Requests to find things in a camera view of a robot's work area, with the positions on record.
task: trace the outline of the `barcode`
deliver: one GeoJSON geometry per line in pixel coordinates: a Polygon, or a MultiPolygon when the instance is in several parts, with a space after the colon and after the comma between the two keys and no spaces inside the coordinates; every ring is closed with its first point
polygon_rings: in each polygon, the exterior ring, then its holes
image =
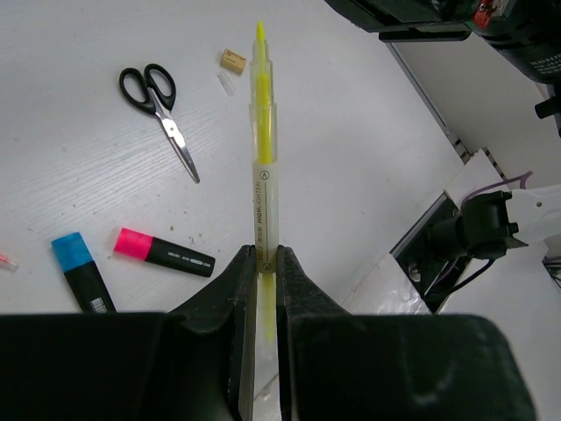
{"type": "Polygon", "coordinates": [[[90,301],[89,304],[91,305],[91,308],[96,313],[106,313],[107,312],[107,307],[105,307],[105,303],[103,302],[103,300],[101,298],[96,298],[94,301],[90,301]]]}

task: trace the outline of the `blue cap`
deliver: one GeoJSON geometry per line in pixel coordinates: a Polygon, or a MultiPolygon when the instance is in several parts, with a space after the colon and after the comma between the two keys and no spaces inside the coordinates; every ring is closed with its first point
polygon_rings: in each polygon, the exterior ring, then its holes
{"type": "Polygon", "coordinates": [[[51,245],[62,272],[68,272],[94,261],[79,232],[56,239],[51,242],[51,245]]]}

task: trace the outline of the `yellow highlighter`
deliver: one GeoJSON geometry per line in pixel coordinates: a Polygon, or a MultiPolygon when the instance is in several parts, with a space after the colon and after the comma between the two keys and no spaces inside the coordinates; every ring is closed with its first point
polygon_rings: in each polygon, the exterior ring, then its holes
{"type": "Polygon", "coordinates": [[[265,336],[276,331],[276,256],[279,246],[279,180],[277,168],[277,112],[273,96],[273,63],[261,22],[250,63],[252,102],[253,209],[257,253],[258,295],[265,336]]]}

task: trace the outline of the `scissors blade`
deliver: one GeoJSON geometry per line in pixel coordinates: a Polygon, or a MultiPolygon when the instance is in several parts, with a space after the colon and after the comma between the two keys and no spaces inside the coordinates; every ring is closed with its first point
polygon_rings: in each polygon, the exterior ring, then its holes
{"type": "Polygon", "coordinates": [[[177,128],[177,124],[171,118],[166,118],[163,116],[160,117],[160,120],[161,125],[166,131],[167,138],[174,147],[174,150],[177,153],[177,156],[179,156],[181,163],[183,164],[185,169],[187,169],[189,175],[191,175],[191,177],[193,178],[193,181],[198,184],[199,182],[201,182],[201,179],[199,178],[199,174],[196,171],[195,163],[191,158],[191,154],[187,149],[185,139],[177,128]]]}

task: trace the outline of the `pink cap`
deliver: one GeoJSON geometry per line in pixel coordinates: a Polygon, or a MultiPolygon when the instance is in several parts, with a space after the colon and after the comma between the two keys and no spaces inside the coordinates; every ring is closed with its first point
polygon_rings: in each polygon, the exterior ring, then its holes
{"type": "Polygon", "coordinates": [[[146,260],[152,246],[152,239],[150,235],[122,228],[114,250],[134,259],[146,260]]]}

